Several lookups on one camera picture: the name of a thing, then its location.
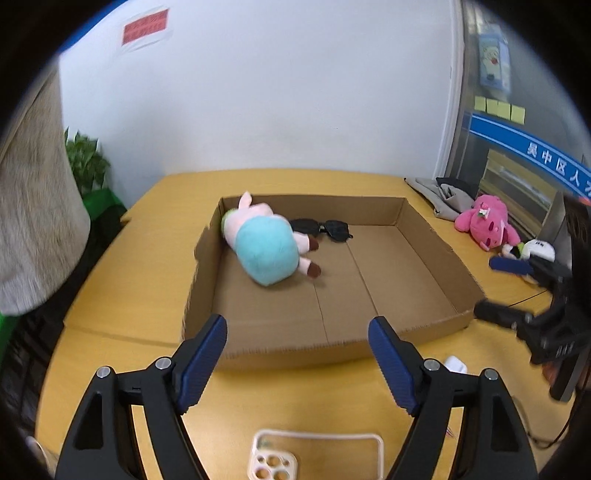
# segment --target white wall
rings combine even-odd
[[[170,37],[121,52],[126,21],[159,6]],[[101,140],[127,205],[183,171],[431,177],[457,116],[457,14],[456,0],[129,0],[62,55],[64,126]]]

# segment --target plush toy foot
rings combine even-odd
[[[315,264],[314,262],[312,262],[310,264],[310,266],[308,267],[308,273],[307,273],[307,275],[310,278],[318,278],[321,273],[322,273],[322,269],[320,268],[319,265]]]
[[[311,235],[308,235],[308,240],[310,242],[310,252],[315,252],[320,247],[318,240]]]

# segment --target red paper sign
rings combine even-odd
[[[128,23],[123,30],[123,45],[146,35],[164,30],[167,21],[168,9]]]

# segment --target metal screw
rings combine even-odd
[[[487,368],[486,370],[484,370],[484,376],[488,380],[497,380],[499,378],[499,372],[497,372],[493,368]]]
[[[168,358],[167,356],[163,356],[156,360],[156,368],[158,370],[166,370],[170,365],[172,365],[173,361]]]
[[[96,371],[96,376],[99,378],[105,378],[111,373],[111,369],[109,367],[100,367]]]
[[[423,365],[430,372],[436,372],[437,370],[439,370],[439,367],[441,366],[441,364],[437,360],[434,360],[433,358],[429,358],[429,359],[425,360],[425,363],[423,363]]]

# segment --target cardboard tray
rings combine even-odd
[[[413,343],[456,332],[473,319],[484,294],[460,258],[405,198],[254,196],[287,219],[337,219],[353,238],[326,235],[308,254],[322,267],[315,281],[294,273],[262,287],[244,272],[220,231],[238,198],[221,199],[195,248],[197,269],[183,335],[194,336],[212,312],[228,321],[218,368],[292,368],[371,356],[367,327],[385,316]]]

